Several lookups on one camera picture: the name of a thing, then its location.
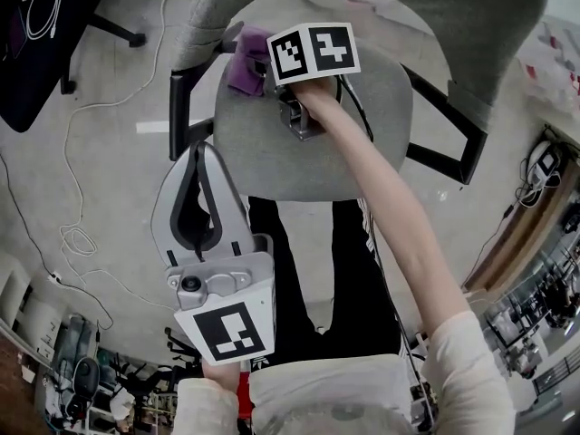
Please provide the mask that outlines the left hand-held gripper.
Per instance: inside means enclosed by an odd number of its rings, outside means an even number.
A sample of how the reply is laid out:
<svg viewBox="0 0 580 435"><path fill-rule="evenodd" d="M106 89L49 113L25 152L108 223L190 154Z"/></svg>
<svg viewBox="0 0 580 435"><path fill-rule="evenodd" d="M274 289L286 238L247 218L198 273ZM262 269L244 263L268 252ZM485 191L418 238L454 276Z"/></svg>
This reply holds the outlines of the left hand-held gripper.
<svg viewBox="0 0 580 435"><path fill-rule="evenodd" d="M199 183L210 218L201 242L201 254L209 260L204 263L199 263L195 247L200 234ZM273 241L265 234L255 236L253 252L246 210L212 145L194 143L173 164L159 189L150 227L163 262L172 266L167 280L179 303L174 317L201 357L210 364L226 364L272 353Z"/></svg>

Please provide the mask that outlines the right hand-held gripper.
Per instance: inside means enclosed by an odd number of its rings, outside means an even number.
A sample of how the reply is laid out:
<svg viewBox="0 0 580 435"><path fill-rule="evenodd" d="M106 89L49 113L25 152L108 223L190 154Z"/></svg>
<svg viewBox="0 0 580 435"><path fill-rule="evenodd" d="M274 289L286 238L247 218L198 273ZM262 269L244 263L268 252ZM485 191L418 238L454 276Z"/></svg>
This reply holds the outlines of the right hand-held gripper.
<svg viewBox="0 0 580 435"><path fill-rule="evenodd" d="M335 99L349 91L346 76L361 71L349 23L298 24L266 39L270 55L253 60L253 73L265 76L262 93L278 100L282 123L301 141L324 132L290 89L295 82L334 78Z"/></svg>

